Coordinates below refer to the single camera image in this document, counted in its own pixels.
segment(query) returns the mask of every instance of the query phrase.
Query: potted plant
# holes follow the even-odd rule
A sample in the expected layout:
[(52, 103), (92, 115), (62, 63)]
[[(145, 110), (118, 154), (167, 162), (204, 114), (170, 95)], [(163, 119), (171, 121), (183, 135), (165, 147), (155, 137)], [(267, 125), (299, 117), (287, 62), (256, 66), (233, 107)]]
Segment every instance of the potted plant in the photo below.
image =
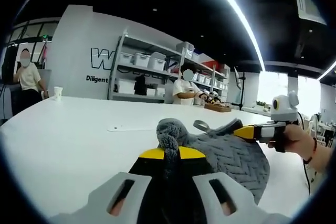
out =
[(257, 105), (255, 106), (255, 108), (259, 110), (263, 110), (265, 106), (266, 106), (266, 102), (257, 101)]

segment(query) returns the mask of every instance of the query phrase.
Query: white table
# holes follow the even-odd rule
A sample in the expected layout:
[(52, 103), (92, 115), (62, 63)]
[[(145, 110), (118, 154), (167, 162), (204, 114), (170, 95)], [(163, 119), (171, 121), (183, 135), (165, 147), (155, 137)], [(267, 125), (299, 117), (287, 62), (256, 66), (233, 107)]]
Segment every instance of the white table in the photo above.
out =
[(246, 111), (246, 112), (253, 113), (253, 114), (268, 116), (269, 118), (271, 117), (271, 113), (270, 112), (268, 112), (268, 111), (266, 112), (266, 111), (263, 111), (263, 110), (260, 110), (260, 109), (249, 108), (249, 107), (242, 107), (242, 110)]
[[(18, 184), (33, 205), (50, 217), (81, 208), (91, 191), (117, 172), (127, 172), (141, 152), (157, 147), (155, 126), (169, 117), (181, 120), (192, 133), (201, 133), (193, 127), (196, 119), (212, 128), (234, 118), (244, 124), (269, 120), (236, 110), (218, 113), (192, 106), (63, 97), (60, 102), (40, 102), (6, 122), (1, 127), (2, 144)], [(107, 130), (126, 120), (147, 121), (152, 130)], [(302, 160), (261, 146), (271, 172), (259, 206), (292, 216), (308, 194)]]

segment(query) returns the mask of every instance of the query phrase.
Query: wall lettering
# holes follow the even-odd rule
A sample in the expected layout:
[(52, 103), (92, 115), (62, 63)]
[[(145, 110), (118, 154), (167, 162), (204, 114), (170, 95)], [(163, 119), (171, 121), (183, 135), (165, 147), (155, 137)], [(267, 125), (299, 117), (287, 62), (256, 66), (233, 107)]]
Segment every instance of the wall lettering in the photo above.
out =
[(98, 77), (95, 77), (95, 76), (86, 76), (86, 80), (87, 81), (92, 81), (94, 83), (97, 83), (97, 82), (106, 82), (106, 83), (108, 83), (109, 82), (108, 78), (98, 78)]
[(111, 70), (115, 51), (107, 49), (91, 48), (91, 67), (104, 70)]

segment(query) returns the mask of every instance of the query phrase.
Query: shelf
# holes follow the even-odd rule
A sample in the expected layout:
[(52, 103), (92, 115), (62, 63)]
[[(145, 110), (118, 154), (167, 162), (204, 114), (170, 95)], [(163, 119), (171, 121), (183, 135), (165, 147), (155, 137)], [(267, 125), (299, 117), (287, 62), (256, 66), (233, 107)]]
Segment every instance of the shelf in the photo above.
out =
[(139, 95), (139, 94), (123, 94), (123, 93), (113, 93), (115, 97), (125, 97), (125, 98), (137, 98), (137, 99), (146, 99), (146, 100), (159, 100), (164, 101), (164, 97), (151, 97), (147, 95)]
[(181, 56), (180, 52), (177, 52), (173, 49), (170, 49), (168, 47), (160, 46), (152, 42), (148, 42), (143, 39), (138, 39), (130, 36), (125, 36), (123, 45), (136, 48), (136, 49), (142, 49), (146, 52), (160, 52), (168, 57), (171, 56)]
[[(191, 80), (193, 83), (195, 83), (195, 84), (198, 84), (198, 85), (201, 85), (201, 86), (204, 86), (204, 87), (208, 87), (208, 88), (211, 88), (211, 85), (207, 85), (207, 84), (205, 84), (205, 83), (202, 83), (202, 82), (199, 82), (199, 81), (194, 81), (194, 80)], [(214, 89), (216, 89), (216, 90), (222, 90), (222, 89), (220, 89), (220, 88), (218, 88), (218, 87), (215, 87), (214, 86)]]
[[(195, 61), (195, 60), (193, 60), (193, 59), (190, 59), (190, 58), (185, 57), (185, 58), (184, 58), (184, 61), (186, 61), (186, 62), (191, 62), (191, 63), (195, 64), (195, 65), (197, 66), (197, 67), (196, 67), (197, 69), (199, 69), (199, 70), (203, 70), (203, 71), (205, 71), (205, 72), (208, 72), (209, 74), (212, 74), (212, 72), (213, 72), (213, 70), (212, 70), (211, 68), (209, 68), (209, 67), (207, 67), (206, 65), (203, 65), (202, 63), (197, 62), (197, 61)], [(215, 76), (216, 76), (216, 77), (223, 78), (223, 79), (227, 79), (227, 77), (226, 77), (223, 73), (219, 73), (218, 71), (215, 71)]]
[(133, 65), (133, 64), (124, 64), (124, 63), (119, 63), (118, 67), (123, 67), (123, 68), (131, 68), (131, 69), (138, 69), (144, 72), (149, 72), (149, 73), (157, 73), (163, 76), (168, 76), (168, 77), (176, 77), (178, 78), (178, 75), (175, 73), (168, 73), (167, 71), (158, 71), (155, 69), (149, 69), (146, 67), (141, 67), (141, 66), (137, 66), (137, 65)]

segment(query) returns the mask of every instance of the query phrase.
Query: black pants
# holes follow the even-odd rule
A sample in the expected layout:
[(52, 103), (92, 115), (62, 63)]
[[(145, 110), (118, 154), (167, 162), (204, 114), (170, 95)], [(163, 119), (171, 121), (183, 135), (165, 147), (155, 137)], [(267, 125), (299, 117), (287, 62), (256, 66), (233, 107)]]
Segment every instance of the black pants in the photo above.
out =
[(39, 92), (34, 89), (28, 89), (21, 91), (19, 98), (19, 111), (25, 110), (30, 106), (42, 101), (42, 96)]

